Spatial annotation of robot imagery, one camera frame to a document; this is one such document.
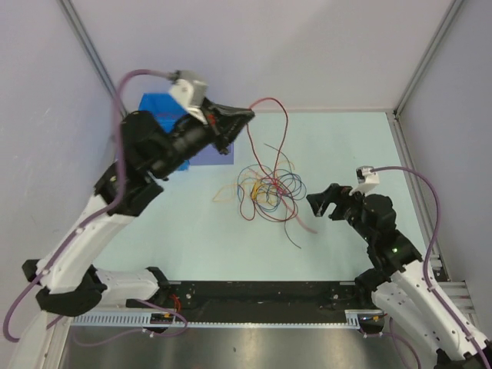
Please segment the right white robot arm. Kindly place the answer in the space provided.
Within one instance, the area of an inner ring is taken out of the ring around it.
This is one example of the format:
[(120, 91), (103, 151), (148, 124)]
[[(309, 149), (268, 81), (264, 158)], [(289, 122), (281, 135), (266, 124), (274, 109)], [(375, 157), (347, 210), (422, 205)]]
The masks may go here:
[(329, 205), (332, 221), (346, 221), (366, 242), (373, 267), (355, 283), (355, 301), (376, 306), (414, 341), (436, 356), (436, 368), (489, 368), (491, 340), (467, 319), (431, 276), (422, 254), (396, 225), (393, 202), (382, 194), (365, 195), (333, 183), (309, 194), (314, 216)]

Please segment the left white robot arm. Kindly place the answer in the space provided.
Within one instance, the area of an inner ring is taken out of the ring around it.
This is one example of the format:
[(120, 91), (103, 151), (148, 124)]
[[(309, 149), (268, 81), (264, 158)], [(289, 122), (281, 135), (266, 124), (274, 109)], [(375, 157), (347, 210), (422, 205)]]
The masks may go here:
[(35, 298), (42, 311), (77, 317), (97, 306), (159, 308), (171, 296), (171, 284), (157, 267), (113, 272), (93, 265), (112, 238), (139, 217), (187, 160), (208, 146), (221, 155), (255, 117), (250, 108), (234, 108), (204, 99), (204, 120), (187, 113), (166, 131), (149, 111), (133, 111), (119, 125), (122, 152), (94, 186), (81, 219), (51, 256), (27, 260), (26, 279), (40, 286)]

